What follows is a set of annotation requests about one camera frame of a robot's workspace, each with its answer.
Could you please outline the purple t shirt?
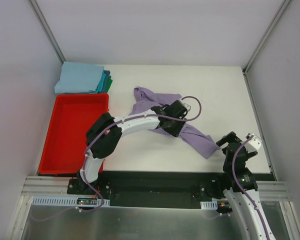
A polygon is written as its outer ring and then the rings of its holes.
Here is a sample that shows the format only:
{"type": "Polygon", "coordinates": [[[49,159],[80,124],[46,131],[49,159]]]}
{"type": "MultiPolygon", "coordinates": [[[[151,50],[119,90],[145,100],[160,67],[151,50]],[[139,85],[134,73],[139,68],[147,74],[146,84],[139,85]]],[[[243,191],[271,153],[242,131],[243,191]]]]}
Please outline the purple t shirt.
{"type": "MultiPolygon", "coordinates": [[[[170,105],[182,98],[178,93],[154,93],[140,86],[134,88],[133,95],[136,103],[132,107],[131,115],[142,113],[154,106],[170,105]]],[[[193,147],[205,159],[210,158],[216,151],[220,150],[210,135],[203,134],[188,123],[184,124],[178,137],[193,147]]]]}

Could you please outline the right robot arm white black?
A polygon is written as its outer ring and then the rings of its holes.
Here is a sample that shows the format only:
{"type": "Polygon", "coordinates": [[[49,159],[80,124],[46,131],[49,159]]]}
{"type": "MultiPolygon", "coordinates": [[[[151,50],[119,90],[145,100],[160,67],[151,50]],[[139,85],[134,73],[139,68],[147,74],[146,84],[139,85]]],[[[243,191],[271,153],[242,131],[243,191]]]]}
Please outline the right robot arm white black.
{"type": "Polygon", "coordinates": [[[246,140],[241,140],[233,131],[223,136],[216,143],[225,146],[225,156],[221,181],[215,184],[215,192],[225,197],[239,225],[244,240],[274,240],[263,210],[258,184],[253,173],[246,167],[251,158],[258,155],[262,140],[249,133],[246,140]]]}

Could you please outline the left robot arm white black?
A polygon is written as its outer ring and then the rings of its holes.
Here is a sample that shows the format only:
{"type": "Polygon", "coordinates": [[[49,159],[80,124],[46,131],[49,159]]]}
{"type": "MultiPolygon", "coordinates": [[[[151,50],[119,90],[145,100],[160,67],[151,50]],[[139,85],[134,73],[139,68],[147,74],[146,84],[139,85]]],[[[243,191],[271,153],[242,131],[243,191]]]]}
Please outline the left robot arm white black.
{"type": "Polygon", "coordinates": [[[190,109],[188,104],[176,100],[171,104],[152,106],[146,111],[125,117],[113,117],[108,112],[102,114],[86,132],[85,159],[77,173],[79,190],[86,195],[95,191],[103,161],[115,151],[121,138],[157,129],[178,137],[190,109]]]}

